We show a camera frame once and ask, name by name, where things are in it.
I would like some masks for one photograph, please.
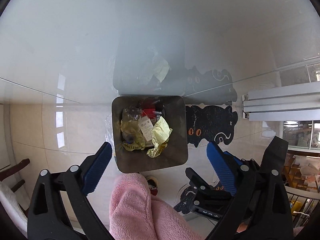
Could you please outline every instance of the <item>crumpled yellow paper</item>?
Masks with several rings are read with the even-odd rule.
[[[149,149],[147,152],[151,158],[159,156],[163,149],[167,147],[167,142],[171,132],[172,129],[169,128],[169,125],[161,116],[152,129],[152,143],[155,148]]]

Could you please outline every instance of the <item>pink towel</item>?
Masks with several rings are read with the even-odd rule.
[[[138,173],[123,174],[112,191],[110,233],[116,240],[203,240],[170,205],[150,194]]]

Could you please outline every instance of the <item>black trash can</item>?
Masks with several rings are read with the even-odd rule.
[[[118,97],[112,102],[112,128],[115,143],[116,163],[123,173],[152,171],[179,166],[188,160],[188,142],[186,127],[186,107],[182,97],[163,96],[154,97],[161,100],[164,106],[165,120],[172,133],[167,147],[163,152],[151,158],[147,155],[149,148],[129,152],[122,146],[120,122],[124,108],[136,105],[147,97]]]

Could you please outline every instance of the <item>wooden chair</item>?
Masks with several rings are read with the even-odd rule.
[[[3,181],[5,178],[17,173],[22,170],[30,163],[29,159],[24,159],[20,163],[15,166],[12,166],[4,171],[0,172],[0,181]],[[14,185],[11,190],[16,192],[25,181],[22,179],[16,185]],[[23,210],[23,213],[28,217],[28,210]],[[12,240],[27,240],[27,238],[19,231],[19,229],[15,226],[15,224],[10,219],[9,215],[5,211],[4,207],[0,202],[0,228],[1,228],[1,236],[3,239],[12,239]]]

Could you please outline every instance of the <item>floor tile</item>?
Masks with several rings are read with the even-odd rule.
[[[197,217],[195,219],[189,220],[188,224],[195,232],[200,234],[203,238],[206,238],[214,228],[214,224],[211,223],[210,220],[205,217]]]
[[[116,166],[114,158],[112,158],[95,191],[90,193],[87,197],[93,210],[105,226],[109,225],[109,204],[111,192],[115,184],[115,179],[121,174],[122,173]]]
[[[40,91],[0,79],[0,98],[6,104],[41,104],[42,95]]]
[[[249,119],[243,119],[242,110],[239,111],[239,108],[236,111],[238,113],[238,122],[235,125],[233,140],[254,134],[254,122],[249,121]]]
[[[38,147],[17,142],[12,142],[12,148],[17,163],[23,159],[30,159],[29,165],[19,171],[19,173],[21,178],[26,181],[24,186],[29,198],[31,198],[40,171],[49,168],[45,151]]]
[[[13,142],[44,148],[42,105],[10,105],[10,131]]]
[[[247,135],[233,139],[229,145],[220,143],[219,146],[223,151],[228,151],[239,159],[250,160],[253,157],[253,139],[254,135]]]
[[[278,133],[272,129],[265,129],[264,131],[254,134],[253,158],[259,165],[261,164],[264,151],[277,134]]]
[[[51,173],[67,171],[72,165],[80,165],[90,154],[62,152],[45,149]]]
[[[275,135],[279,135],[280,122],[279,121],[254,121],[254,133],[272,130]]]
[[[50,150],[95,154],[106,141],[106,105],[43,105],[44,147]]]

